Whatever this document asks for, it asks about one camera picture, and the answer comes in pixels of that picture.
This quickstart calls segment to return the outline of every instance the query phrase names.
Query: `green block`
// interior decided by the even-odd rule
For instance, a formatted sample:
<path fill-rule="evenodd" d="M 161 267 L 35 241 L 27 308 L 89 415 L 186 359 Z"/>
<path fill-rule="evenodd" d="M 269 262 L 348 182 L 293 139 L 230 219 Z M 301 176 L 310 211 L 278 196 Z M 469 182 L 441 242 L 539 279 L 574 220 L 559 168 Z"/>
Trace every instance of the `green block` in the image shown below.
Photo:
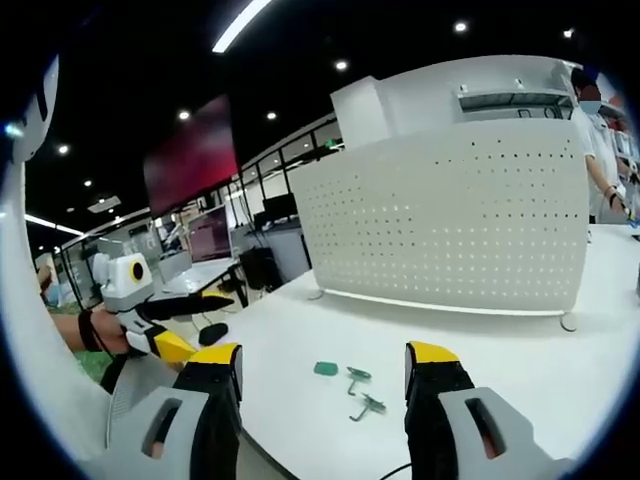
<path fill-rule="evenodd" d="M 318 375 L 333 377 L 338 374 L 338 365 L 331 362 L 317 362 L 316 366 L 313 367 L 313 372 Z"/>

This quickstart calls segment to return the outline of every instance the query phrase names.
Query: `perforated divider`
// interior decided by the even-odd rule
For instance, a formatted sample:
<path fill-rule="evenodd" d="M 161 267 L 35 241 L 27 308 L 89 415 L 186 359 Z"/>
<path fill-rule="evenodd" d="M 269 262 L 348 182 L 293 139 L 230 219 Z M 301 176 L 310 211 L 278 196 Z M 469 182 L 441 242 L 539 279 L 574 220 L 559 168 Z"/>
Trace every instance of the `perforated divider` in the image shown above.
<path fill-rule="evenodd" d="M 587 245 L 571 122 L 469 122 L 290 174 L 321 288 L 453 307 L 570 310 Z"/>

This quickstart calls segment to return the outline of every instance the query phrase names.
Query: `office desk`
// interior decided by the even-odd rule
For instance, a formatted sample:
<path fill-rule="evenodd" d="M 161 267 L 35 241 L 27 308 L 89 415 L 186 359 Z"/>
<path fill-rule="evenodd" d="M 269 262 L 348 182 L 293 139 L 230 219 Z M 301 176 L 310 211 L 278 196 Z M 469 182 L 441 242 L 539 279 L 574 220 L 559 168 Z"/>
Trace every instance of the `office desk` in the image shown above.
<path fill-rule="evenodd" d="M 243 308 L 246 308 L 249 302 L 236 274 L 236 269 L 239 266 L 240 264 L 233 258 L 194 263 L 191 268 L 175 276 L 168 282 L 157 283 L 156 293 L 152 299 L 159 300 L 198 293 L 222 279 L 225 275 L 229 275 L 236 287 L 235 291 L 240 300 L 240 304 Z"/>
<path fill-rule="evenodd" d="M 534 426 L 552 457 L 577 458 L 596 435 L 632 371 L 640 337 L 635 285 L 640 243 L 630 229 L 593 226 L 574 311 L 559 319 L 434 312 L 318 295 L 311 272 L 229 318 L 226 342 L 243 345 L 247 433 L 303 480 L 376 479 L 409 462 L 404 433 L 405 343 L 445 346 L 476 386 L 488 386 Z M 319 360 L 339 373 L 313 373 Z M 347 395 L 346 367 L 372 374 L 358 384 L 387 406 L 361 422 Z M 393 477 L 410 478 L 405 470 Z"/>

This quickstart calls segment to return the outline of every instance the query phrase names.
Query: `person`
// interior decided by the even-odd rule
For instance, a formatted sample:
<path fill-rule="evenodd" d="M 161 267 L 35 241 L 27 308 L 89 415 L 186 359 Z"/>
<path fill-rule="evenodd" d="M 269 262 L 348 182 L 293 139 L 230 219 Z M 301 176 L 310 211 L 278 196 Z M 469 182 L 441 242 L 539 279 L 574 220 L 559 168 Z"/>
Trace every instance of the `person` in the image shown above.
<path fill-rule="evenodd" d="M 611 132 L 598 113 L 600 92 L 595 80 L 576 67 L 571 72 L 571 84 L 580 103 L 580 108 L 573 110 L 571 121 L 578 130 L 589 174 L 589 223 L 596 223 L 605 204 L 616 213 L 624 213 L 617 192 L 618 175 L 629 172 L 616 157 Z"/>
<path fill-rule="evenodd" d="M 38 270 L 38 283 L 44 293 L 51 284 L 51 267 L 43 265 Z M 88 315 L 88 321 L 93 328 L 92 336 L 94 345 L 85 345 L 80 332 L 80 319 L 78 315 L 68 315 L 62 313 L 50 313 L 62 339 L 72 352 L 83 352 L 91 348 L 107 349 L 112 354 L 127 353 L 129 343 L 118 317 L 107 312 L 104 307 L 98 307 Z"/>

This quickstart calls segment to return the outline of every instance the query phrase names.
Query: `monitor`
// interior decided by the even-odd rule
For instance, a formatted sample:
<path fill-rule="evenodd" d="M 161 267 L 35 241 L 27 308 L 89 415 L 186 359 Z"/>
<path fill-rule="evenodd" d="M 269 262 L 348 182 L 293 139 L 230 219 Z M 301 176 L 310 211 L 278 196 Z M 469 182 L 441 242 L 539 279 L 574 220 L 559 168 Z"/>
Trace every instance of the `monitor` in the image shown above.
<path fill-rule="evenodd" d="M 144 161 L 151 213 L 159 217 L 238 173 L 229 100 L 218 97 Z"/>
<path fill-rule="evenodd" d="M 231 258 L 231 238 L 224 205 L 189 222 L 189 243 L 193 263 Z"/>
<path fill-rule="evenodd" d="M 298 213 L 298 207 L 293 193 L 265 198 L 262 204 L 264 205 L 265 213 L 267 213 L 269 219 L 273 221 Z"/>

